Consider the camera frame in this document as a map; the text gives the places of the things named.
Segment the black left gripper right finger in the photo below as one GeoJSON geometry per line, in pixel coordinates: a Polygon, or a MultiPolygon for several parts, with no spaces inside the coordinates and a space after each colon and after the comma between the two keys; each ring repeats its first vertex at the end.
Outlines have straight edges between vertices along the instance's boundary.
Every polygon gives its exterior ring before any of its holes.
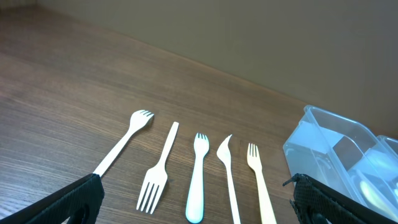
{"type": "Polygon", "coordinates": [[[293,182],[290,204],[300,224],[394,224],[387,218],[306,174],[296,173],[282,185],[293,182]]]}

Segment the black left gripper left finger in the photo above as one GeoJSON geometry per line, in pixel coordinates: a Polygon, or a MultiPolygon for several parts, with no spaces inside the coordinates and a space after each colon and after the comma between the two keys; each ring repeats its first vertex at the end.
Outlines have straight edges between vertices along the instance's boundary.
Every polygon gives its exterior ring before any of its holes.
{"type": "Polygon", "coordinates": [[[95,223],[104,199],[98,174],[88,174],[1,220],[1,224],[95,223]]]}

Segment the yellow spoon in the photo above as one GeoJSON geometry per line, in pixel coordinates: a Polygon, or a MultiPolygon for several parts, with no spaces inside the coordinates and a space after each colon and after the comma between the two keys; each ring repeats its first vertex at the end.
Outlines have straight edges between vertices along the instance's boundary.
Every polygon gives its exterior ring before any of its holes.
{"type": "Polygon", "coordinates": [[[375,186],[370,184],[367,180],[361,180],[359,182],[359,187],[369,208],[384,216],[392,216],[394,214],[388,199],[386,199],[375,186]]]}

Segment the white fork tines down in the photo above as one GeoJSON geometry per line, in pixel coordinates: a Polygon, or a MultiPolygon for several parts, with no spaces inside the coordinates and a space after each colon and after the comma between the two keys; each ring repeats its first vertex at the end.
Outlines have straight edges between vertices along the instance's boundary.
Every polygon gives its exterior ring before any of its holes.
{"type": "Polygon", "coordinates": [[[158,163],[146,172],[136,206],[136,209],[141,212],[146,210],[146,213],[153,214],[160,200],[168,178],[165,163],[177,135],[178,127],[179,123],[175,121],[169,131],[158,163]]]}

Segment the clear white fork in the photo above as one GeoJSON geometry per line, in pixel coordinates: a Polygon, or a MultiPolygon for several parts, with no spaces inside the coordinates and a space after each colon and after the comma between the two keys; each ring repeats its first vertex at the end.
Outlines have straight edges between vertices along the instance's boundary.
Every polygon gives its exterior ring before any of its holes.
{"type": "Polygon", "coordinates": [[[229,193],[229,200],[231,205],[231,213],[233,217],[234,224],[241,224],[239,210],[238,210],[238,203],[236,199],[236,192],[234,189],[233,184],[233,176],[231,171],[231,153],[228,147],[229,140],[231,139],[232,135],[226,137],[226,139],[220,144],[216,155],[220,159],[220,161],[226,167],[226,175],[227,175],[227,183],[228,183],[228,193],[229,193]]]}

